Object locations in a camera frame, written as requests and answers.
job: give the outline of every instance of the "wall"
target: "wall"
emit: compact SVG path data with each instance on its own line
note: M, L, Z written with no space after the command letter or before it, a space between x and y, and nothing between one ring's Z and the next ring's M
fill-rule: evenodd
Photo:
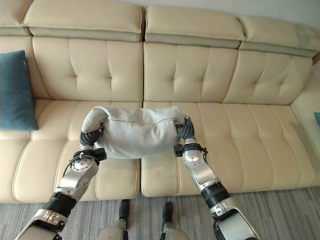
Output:
M320 0L118 0L138 5L171 5L256 15L306 24L320 31Z

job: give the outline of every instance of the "tufted leather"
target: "tufted leather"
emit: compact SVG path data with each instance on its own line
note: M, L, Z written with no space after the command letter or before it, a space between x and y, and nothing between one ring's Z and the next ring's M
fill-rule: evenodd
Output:
M34 98L82 101L143 98L142 43L56 37L0 38L2 53L14 49L26 50Z
M0 35L30 35L29 29L21 25L33 0L0 1Z
M320 51L320 32L309 26L261 16L241 16L246 40L240 49L313 57Z
M144 44L144 100L221 102L238 51L203 46Z
M320 184L320 162L289 105L144 102L144 108L178 106L191 116L208 164L230 192ZM147 197L198 194L181 158L172 153L141 160Z
M133 4L91 0L34 0L22 25L34 36L140 42L142 12Z
M239 50L223 103L291 103L304 87L312 59L287 54Z
M144 100L287 105L312 59L227 48L144 44Z
M242 25L229 13L176 6L148 6L147 42L237 48Z
M50 96L40 75L31 36L0 36L0 53L24 50L27 59L31 94L33 98L49 99Z
M46 202L73 154L80 149L83 120L94 106L128 110L141 102L63 101L39 99L39 130L0 129L0 202ZM140 189L140 160L108 158L99 165L81 200L134 198Z

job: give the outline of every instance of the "wire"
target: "wire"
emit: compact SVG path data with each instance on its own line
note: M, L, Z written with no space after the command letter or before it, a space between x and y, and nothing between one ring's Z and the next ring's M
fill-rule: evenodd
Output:
M65 169L64 169L64 171L63 171L62 177L64 177L64 176L66 175L66 171L67 171L68 167L70 166L70 168L71 168L71 164L73 164L75 161L77 161L77 160L79 160L79 159L80 159L80 158L74 158L74 159L72 159L71 162L68 163L68 165L65 167Z
M71 166L72 166L72 164L73 164L75 161L79 161L79 160L81 160L81 159L86 159L86 158L87 158L87 159L95 160L95 158L94 158L93 156L88 155L88 154L82 154L82 155L81 155L81 158L80 158L80 156L74 157L74 158L72 159L72 161L69 162L68 165L65 167L65 169L64 169L64 171L63 171L63 174L62 174L62 177L64 177L64 176L66 175L66 171L67 171L67 169L68 169L69 166L70 166L70 169L71 169Z

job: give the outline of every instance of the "black clamp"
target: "black clamp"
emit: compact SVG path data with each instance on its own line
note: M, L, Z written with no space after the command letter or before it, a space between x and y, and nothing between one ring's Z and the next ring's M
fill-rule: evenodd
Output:
M98 149L85 149L82 151L77 151L73 154L72 162L84 158L93 159L96 164L99 166L100 161L107 159L107 154L104 148L98 148Z
M207 155L208 151L207 148L201 147L199 143L188 143L185 145L182 144L176 144L173 146L173 153L176 157L182 157L185 151L188 150L198 150L201 152L204 152L204 156Z

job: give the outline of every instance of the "black cable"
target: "black cable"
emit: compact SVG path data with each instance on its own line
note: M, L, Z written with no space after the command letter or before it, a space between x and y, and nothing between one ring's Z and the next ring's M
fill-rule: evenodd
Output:
M203 151L203 160L205 161L206 164L208 164L207 162L207 154L208 154L208 151L207 151L207 148L202 148L201 151Z
M67 171L69 166L70 166L70 169L71 169L71 166L75 161L78 161L78 160L81 160L81 159L84 159L84 158L95 160L95 158L93 156L88 155L88 154L82 154L81 157L79 157L79 156L74 157L72 159L72 161L69 162L68 165L65 167L65 169L63 171L63 174L62 174L62 177L64 177L66 175L66 171Z

